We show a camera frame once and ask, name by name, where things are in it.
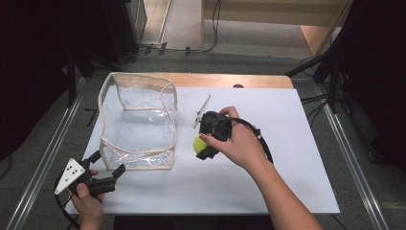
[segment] forearm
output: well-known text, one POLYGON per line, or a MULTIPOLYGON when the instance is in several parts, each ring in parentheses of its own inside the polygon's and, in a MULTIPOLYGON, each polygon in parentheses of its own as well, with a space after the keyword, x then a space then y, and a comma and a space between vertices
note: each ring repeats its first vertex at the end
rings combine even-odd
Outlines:
POLYGON ((322 229, 272 163, 263 162, 247 172, 258 185, 276 229, 322 229))

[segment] yellow ball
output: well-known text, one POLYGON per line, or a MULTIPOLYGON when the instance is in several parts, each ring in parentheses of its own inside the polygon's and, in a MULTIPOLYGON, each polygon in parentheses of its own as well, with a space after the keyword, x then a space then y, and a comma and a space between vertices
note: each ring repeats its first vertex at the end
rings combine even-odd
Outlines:
POLYGON ((193 149, 196 152, 196 154, 198 154, 200 151, 202 151, 206 147, 207 147, 206 142, 204 142, 202 139, 200 139, 200 137, 197 135, 193 141, 193 149))

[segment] white table surface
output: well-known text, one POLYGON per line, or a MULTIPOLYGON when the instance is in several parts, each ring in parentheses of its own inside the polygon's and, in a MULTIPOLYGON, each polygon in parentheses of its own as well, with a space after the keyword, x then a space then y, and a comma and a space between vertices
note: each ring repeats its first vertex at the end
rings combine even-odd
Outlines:
MULTIPOLYGON (((105 194, 111 215, 251 215, 266 214, 258 187, 223 154, 202 161, 192 148, 196 111, 213 93, 208 111, 233 105, 240 118, 262 131, 275 166, 286 184, 314 214, 339 213, 320 153, 295 89, 178 87, 175 112, 178 141, 172 169, 126 171, 116 191, 105 194)), ((99 148, 101 119, 95 124, 83 158, 99 148)), ((97 177, 111 176, 100 159, 97 177)), ((71 203, 68 213, 76 210, 71 203)))

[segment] clear vinyl pouch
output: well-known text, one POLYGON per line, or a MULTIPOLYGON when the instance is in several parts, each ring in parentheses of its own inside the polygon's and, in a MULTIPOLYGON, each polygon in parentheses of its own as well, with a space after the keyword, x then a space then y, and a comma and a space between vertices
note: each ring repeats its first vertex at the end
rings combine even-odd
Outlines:
POLYGON ((111 73, 99 95, 101 157, 108 170, 168 170, 176 145, 176 88, 171 80, 111 73))

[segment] human hand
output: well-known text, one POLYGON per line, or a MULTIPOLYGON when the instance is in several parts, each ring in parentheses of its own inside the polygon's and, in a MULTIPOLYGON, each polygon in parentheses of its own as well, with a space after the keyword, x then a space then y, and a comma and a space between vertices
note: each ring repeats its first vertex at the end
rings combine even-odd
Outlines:
MULTIPOLYGON (((90 173, 97 175, 99 172, 91 170, 90 173)), ((78 184, 77 192, 78 196, 73 195, 72 201, 81 218, 80 229, 99 229, 104 220, 102 208, 104 194, 98 195, 97 199, 93 198, 84 183, 78 184)))
MULTIPOLYGON (((239 118, 237 110, 233 106, 221 109, 219 114, 239 118)), ((246 171, 250 171, 261 162, 267 162, 265 152, 257 136, 249 127, 238 122, 232 121, 232 135, 226 142, 219 141, 204 133, 200 134, 200 138, 209 146, 224 153, 231 161, 246 171)))

